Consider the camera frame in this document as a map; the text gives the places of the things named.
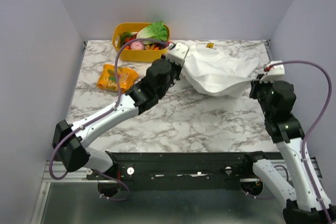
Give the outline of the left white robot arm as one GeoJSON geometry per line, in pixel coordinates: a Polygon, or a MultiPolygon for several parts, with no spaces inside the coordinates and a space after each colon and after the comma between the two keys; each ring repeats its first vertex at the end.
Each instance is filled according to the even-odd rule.
{"type": "Polygon", "coordinates": [[[97,170],[104,179],[112,179],[117,171],[112,158],[106,152],[90,149],[89,145],[121,122],[157,105],[174,81],[179,80],[184,59],[171,53],[162,56],[147,68],[145,77],[119,95],[115,103],[73,124],[66,120],[57,123],[53,156],[61,160],[68,173],[86,167],[97,170]]]}

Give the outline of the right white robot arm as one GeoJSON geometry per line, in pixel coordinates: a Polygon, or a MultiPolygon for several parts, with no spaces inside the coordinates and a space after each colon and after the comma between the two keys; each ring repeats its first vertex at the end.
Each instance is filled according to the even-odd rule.
{"type": "Polygon", "coordinates": [[[265,128],[285,161],[291,182],[282,177],[263,152],[246,154],[242,173],[259,177],[283,207],[286,223],[335,223],[335,205],[323,190],[307,148],[300,122],[291,110],[296,101],[292,84],[259,74],[251,82],[265,117],[265,128]]]}

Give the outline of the white t-shirt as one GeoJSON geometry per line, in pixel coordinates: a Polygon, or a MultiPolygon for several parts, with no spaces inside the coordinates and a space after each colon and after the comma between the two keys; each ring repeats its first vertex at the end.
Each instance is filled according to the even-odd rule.
{"type": "Polygon", "coordinates": [[[190,46],[181,74],[199,93],[213,97],[238,97],[253,80],[260,59],[232,57],[222,49],[190,46]]]}

